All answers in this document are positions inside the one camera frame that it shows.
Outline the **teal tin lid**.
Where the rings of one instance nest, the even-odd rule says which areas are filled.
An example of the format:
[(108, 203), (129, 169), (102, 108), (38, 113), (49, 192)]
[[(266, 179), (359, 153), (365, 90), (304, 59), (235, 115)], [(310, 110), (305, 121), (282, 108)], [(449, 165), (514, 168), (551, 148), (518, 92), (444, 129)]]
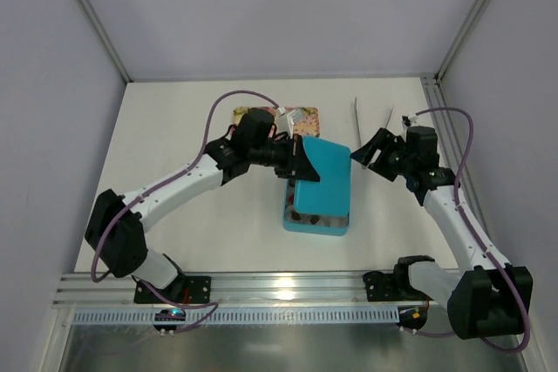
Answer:
[(350, 212), (350, 148), (316, 137), (304, 137), (306, 155), (318, 182), (296, 182), (293, 207), (303, 214), (346, 217)]

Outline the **metal tongs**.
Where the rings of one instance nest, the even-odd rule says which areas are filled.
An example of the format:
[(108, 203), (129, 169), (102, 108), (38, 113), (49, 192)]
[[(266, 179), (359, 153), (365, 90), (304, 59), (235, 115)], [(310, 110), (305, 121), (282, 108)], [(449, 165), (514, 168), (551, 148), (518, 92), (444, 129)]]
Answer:
[[(378, 159), (378, 156), (381, 154), (382, 152), (382, 146), (386, 145), (386, 141), (387, 141), (387, 128), (388, 125), (391, 122), (391, 117), (393, 115), (393, 111), (394, 111), (395, 105), (391, 105), (391, 107), (389, 108), (389, 111), (387, 112), (387, 116), (384, 120), (384, 127), (383, 127), (383, 131), (382, 132), (378, 132), (379, 137), (377, 138), (377, 141), (374, 143), (373, 146), (373, 151), (371, 152), (371, 154), (369, 155), (369, 160), (366, 164), (362, 164), (361, 167), (363, 169), (368, 168), (368, 169), (372, 169), (372, 165), (376, 162), (376, 160)], [(370, 147), (365, 145), (363, 142), (364, 136), (363, 136), (363, 129), (360, 123), (360, 111), (358, 108), (358, 98), (354, 98), (354, 102), (353, 102), (353, 113), (354, 113), (354, 120), (355, 120), (355, 126), (356, 126), (356, 135), (357, 135), (357, 146), (358, 148), (364, 148), (366, 150), (369, 150)]]

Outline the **teal tin box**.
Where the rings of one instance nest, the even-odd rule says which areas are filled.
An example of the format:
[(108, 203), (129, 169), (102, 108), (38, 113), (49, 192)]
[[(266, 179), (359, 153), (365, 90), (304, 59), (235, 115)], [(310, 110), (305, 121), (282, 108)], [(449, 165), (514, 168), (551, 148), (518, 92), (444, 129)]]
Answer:
[(296, 182), (293, 179), (288, 180), (282, 212), (282, 226), (285, 230), (333, 237), (341, 237), (347, 233), (350, 225), (349, 214), (344, 217), (332, 217), (299, 213), (294, 207), (295, 194)]

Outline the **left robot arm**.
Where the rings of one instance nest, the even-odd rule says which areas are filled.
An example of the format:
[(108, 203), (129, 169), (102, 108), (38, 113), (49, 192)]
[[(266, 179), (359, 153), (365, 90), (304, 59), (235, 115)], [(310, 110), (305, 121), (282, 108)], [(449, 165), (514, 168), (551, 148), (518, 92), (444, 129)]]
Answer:
[(201, 153), (179, 171), (126, 194), (112, 189), (96, 199), (85, 231), (109, 274), (132, 276), (145, 288), (176, 300), (187, 279), (166, 255), (148, 248), (146, 233), (189, 200), (248, 172), (270, 167), (286, 179), (283, 222), (297, 231), (331, 228), (343, 232), (350, 217), (351, 164), (370, 169), (380, 151), (371, 144), (352, 152), (317, 137), (278, 130), (265, 108), (250, 108), (227, 133), (207, 141)]

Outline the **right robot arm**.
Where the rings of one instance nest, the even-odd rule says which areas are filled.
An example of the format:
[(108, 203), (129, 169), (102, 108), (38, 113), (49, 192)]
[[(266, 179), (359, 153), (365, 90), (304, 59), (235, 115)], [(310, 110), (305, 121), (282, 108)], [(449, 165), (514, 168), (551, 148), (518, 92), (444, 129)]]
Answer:
[(457, 262), (459, 277), (452, 277), (431, 257), (401, 258), (403, 287), (442, 306), (463, 340), (525, 334), (533, 277), (526, 267), (513, 266), (474, 218), (453, 170), (439, 163), (435, 130), (415, 125), (401, 137), (381, 128), (351, 157), (362, 157), (365, 166), (389, 181), (403, 177)]

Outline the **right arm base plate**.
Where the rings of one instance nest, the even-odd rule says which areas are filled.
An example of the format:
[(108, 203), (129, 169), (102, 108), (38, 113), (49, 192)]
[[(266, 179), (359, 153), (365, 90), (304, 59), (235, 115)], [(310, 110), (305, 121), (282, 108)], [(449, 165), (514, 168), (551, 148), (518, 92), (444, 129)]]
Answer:
[(447, 302), (448, 297), (434, 298), (412, 287), (409, 275), (402, 272), (370, 271), (362, 276), (368, 302), (436, 301)]

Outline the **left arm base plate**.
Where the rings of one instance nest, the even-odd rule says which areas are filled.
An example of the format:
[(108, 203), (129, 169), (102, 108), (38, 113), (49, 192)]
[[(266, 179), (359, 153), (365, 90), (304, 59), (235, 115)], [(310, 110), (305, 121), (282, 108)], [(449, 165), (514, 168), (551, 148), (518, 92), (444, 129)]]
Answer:
[(136, 304), (207, 304), (210, 300), (210, 276), (179, 274), (167, 287), (136, 280), (133, 302)]

